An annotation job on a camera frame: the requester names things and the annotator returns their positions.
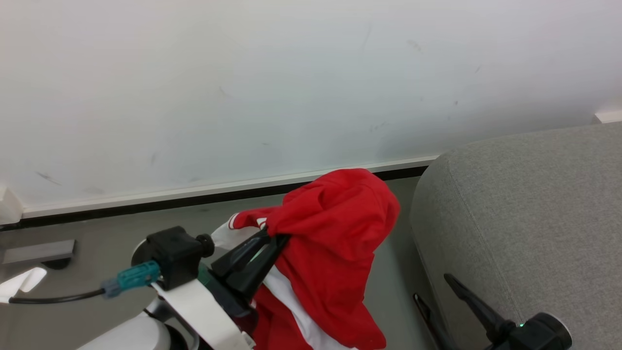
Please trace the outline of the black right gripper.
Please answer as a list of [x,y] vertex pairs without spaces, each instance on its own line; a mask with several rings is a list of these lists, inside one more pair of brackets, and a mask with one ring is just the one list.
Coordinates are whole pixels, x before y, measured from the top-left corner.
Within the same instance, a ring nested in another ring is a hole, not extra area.
[[[505,319],[482,301],[451,273],[445,273],[444,279],[484,327],[486,337],[491,342],[486,350],[570,350],[573,346],[569,329],[557,317],[549,313],[537,313],[517,326],[514,321]],[[436,350],[455,350],[455,343],[423,298],[414,293],[413,301]]]

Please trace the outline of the white and green left gripper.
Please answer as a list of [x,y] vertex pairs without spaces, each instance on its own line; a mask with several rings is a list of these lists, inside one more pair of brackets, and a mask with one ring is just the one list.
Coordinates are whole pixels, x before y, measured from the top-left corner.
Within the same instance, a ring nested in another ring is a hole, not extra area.
[[[270,236],[267,229],[253,233],[211,264],[211,271],[227,278],[231,290],[250,301],[260,288],[291,238]],[[214,282],[201,264],[198,276],[178,287],[166,289],[162,272],[152,279],[157,293],[152,317],[161,324],[170,346],[179,350],[255,350],[254,340],[241,330],[206,287]]]

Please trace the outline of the red and white garment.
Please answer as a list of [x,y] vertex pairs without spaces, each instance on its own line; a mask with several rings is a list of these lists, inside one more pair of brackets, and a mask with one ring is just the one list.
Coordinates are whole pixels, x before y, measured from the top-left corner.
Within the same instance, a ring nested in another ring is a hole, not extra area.
[[234,214],[212,233],[232,250],[266,228],[289,235],[253,304],[255,350],[383,350],[386,338],[364,305],[375,250],[400,211],[366,169],[339,169],[287,193],[280,206]]

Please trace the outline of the white and black baseboard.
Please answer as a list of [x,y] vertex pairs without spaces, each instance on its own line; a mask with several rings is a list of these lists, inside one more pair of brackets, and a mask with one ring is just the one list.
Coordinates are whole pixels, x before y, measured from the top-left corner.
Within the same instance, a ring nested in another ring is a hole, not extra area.
[[329,170],[325,169],[251,181],[104,198],[71,205],[25,208],[19,222],[0,225],[0,232],[287,193],[327,173]]

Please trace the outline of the grey fabric sofa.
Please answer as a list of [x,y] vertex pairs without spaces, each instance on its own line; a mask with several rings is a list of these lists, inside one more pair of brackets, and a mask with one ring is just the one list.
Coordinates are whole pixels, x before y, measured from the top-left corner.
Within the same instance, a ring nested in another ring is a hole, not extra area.
[[418,181],[410,222],[437,314],[462,350],[489,341],[445,273],[516,323],[557,317],[571,350],[622,350],[622,122],[446,152]]

